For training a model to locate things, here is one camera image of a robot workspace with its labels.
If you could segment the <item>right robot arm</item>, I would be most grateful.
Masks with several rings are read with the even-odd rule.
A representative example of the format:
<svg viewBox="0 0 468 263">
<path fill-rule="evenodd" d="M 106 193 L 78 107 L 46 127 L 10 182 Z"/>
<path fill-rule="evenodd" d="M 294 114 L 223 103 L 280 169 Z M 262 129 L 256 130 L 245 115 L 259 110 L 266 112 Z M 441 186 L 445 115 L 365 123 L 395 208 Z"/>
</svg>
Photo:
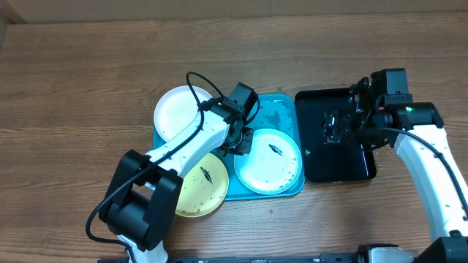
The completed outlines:
<svg viewBox="0 0 468 263">
<path fill-rule="evenodd" d="M 369 150 L 389 145 L 406 165 L 426 211 L 431 244 L 418 256 L 375 247 L 366 262 L 466 262 L 467 183 L 450 152 L 444 123 L 432 103 L 332 107 L 322 130 L 327 143 L 356 141 Z"/>
</svg>

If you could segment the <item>light blue plate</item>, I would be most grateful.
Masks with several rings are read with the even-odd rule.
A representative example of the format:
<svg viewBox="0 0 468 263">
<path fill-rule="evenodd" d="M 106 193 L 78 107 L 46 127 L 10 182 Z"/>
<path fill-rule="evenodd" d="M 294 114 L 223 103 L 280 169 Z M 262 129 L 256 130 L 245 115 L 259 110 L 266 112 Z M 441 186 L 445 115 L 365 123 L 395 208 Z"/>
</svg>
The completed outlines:
<svg viewBox="0 0 468 263">
<path fill-rule="evenodd" d="M 282 131 L 254 131 L 251 150 L 233 158 L 238 179 L 249 190 L 262 195 L 280 194 L 291 188 L 302 170 L 296 142 Z"/>
</svg>

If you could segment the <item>white plate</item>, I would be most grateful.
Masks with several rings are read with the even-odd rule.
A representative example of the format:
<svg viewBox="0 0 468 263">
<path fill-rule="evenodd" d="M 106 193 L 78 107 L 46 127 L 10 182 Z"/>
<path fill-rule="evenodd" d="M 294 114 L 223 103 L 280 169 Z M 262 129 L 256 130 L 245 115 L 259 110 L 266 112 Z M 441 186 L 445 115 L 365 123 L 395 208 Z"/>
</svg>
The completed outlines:
<svg viewBox="0 0 468 263">
<path fill-rule="evenodd" d="M 187 85 L 169 90 L 157 102 L 154 127 L 158 135 L 169 141 L 184 130 L 196 117 L 197 102 Z"/>
</svg>

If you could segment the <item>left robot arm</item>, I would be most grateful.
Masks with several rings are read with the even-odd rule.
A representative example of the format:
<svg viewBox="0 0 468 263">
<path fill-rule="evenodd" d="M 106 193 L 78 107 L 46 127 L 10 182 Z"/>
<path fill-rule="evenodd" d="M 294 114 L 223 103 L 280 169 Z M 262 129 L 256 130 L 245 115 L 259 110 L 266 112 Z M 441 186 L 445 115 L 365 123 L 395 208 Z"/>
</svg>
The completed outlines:
<svg viewBox="0 0 468 263">
<path fill-rule="evenodd" d="M 173 222 L 184 177 L 216 148 L 248 153 L 253 130 L 245 112 L 199 111 L 172 140 L 146 154 L 134 150 L 118 163 L 105 198 L 91 213 L 117 235 L 128 262 L 166 262 L 162 244 Z"/>
</svg>

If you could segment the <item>dark green sponge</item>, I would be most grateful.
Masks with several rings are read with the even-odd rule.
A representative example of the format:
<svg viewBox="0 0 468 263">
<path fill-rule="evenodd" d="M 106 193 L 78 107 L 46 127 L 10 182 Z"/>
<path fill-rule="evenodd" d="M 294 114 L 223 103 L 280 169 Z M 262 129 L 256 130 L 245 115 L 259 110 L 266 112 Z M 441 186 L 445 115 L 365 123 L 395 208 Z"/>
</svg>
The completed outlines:
<svg viewBox="0 0 468 263">
<path fill-rule="evenodd" d="M 324 113 L 323 133 L 327 143 L 339 141 L 340 109 L 332 108 Z"/>
</svg>

